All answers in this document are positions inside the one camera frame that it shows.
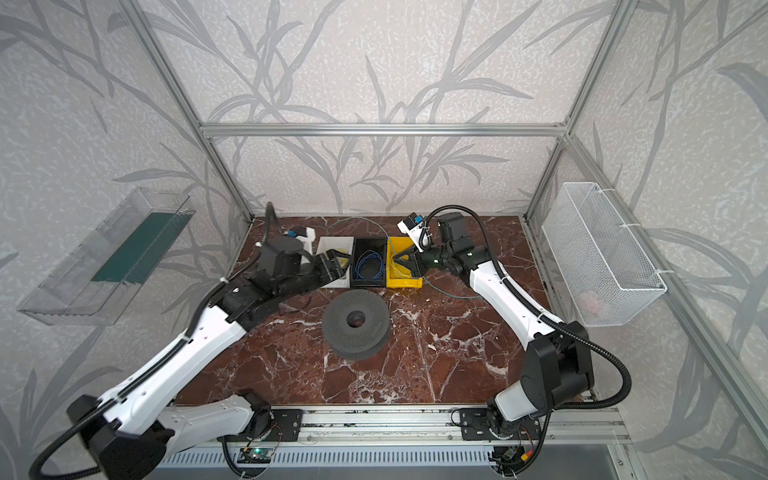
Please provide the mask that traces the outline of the grey perforated spool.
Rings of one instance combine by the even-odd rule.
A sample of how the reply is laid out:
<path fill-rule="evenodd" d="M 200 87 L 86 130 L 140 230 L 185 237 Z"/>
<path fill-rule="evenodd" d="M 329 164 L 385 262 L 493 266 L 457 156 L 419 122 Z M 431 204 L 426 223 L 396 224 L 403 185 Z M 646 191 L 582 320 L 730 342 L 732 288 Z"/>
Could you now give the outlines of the grey perforated spool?
<path fill-rule="evenodd" d="M 369 359 L 389 341 L 389 307 L 375 292 L 351 289 L 328 304 L 323 314 L 322 332 L 337 356 L 352 361 Z"/>

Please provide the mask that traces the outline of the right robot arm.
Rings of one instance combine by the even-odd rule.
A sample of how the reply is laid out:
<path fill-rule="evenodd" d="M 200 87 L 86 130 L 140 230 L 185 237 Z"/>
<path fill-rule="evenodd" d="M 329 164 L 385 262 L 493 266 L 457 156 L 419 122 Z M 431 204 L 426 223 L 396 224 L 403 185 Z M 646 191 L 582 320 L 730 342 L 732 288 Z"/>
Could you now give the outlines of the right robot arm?
<path fill-rule="evenodd" d="M 444 269 L 484 299 L 512 329 L 525 350 L 521 376 L 488 401 L 486 428 L 498 439 L 510 438 L 525 419 L 545 416 L 594 385 L 591 351 L 584 327 L 568 325 L 520 287 L 487 246 L 471 238 L 466 218 L 449 213 L 437 218 L 442 236 L 433 245 L 427 219 L 416 213 L 398 223 L 413 245 L 394 262 L 415 277 Z"/>

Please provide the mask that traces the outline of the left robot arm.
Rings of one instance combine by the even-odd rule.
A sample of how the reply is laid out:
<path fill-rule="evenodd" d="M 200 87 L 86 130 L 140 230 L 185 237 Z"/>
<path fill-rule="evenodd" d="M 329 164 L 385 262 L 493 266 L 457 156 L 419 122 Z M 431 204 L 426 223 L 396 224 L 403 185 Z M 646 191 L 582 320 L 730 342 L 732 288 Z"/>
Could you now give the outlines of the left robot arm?
<path fill-rule="evenodd" d="M 255 393 L 197 407 L 175 407 L 177 394 L 215 357 L 295 296 L 341 278 L 351 260 L 339 250 L 309 253 L 298 237 L 262 243 L 258 256 L 223 280 L 195 309 L 187 329 L 128 379 L 67 409 L 96 464 L 74 473 L 143 479 L 166 457 L 199 443 L 252 429 L 268 411 Z"/>

